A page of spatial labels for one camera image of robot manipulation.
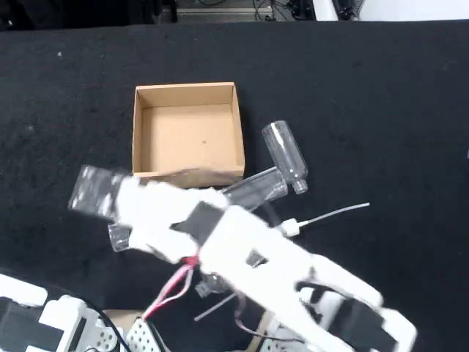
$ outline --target black table surface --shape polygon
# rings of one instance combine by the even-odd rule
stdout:
[[[233,81],[246,174],[286,120],[309,165],[281,219],[372,206],[296,241],[374,285],[418,329],[415,351],[463,351],[469,231],[469,22],[243,23],[0,34],[0,266],[106,308],[141,309],[174,267],[115,254],[106,223],[67,211],[82,164],[130,169],[136,85]],[[249,340],[221,297],[162,309],[174,351]],[[255,324],[255,314],[248,323]]]

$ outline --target white robotic arm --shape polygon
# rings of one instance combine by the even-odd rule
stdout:
[[[273,312],[313,351],[412,348],[415,328],[399,313],[391,317],[383,311],[378,291],[327,258],[310,254],[244,208],[230,205],[221,192],[155,181],[142,185],[137,178],[85,166],[70,207],[130,227],[130,247],[158,253],[171,263],[197,255],[203,273],[221,276]],[[253,268],[248,261],[253,254],[266,263]],[[329,317],[333,331],[316,322],[300,300],[299,283],[326,287],[344,298],[344,307]],[[401,322],[407,322],[404,333]],[[363,330],[368,335],[379,331],[383,338],[367,339]]]

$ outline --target plastic bottle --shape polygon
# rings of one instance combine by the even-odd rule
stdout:
[[[288,124],[285,121],[270,123],[262,129],[262,135],[278,170],[293,186],[295,193],[308,191],[305,181],[308,168]]]
[[[253,211],[268,200],[286,196],[288,186],[279,170],[271,167],[225,188],[223,193],[233,205]]]

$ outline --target open cardboard box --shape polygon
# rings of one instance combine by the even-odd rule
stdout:
[[[244,173],[234,83],[136,87],[135,176],[180,187],[229,185]]]

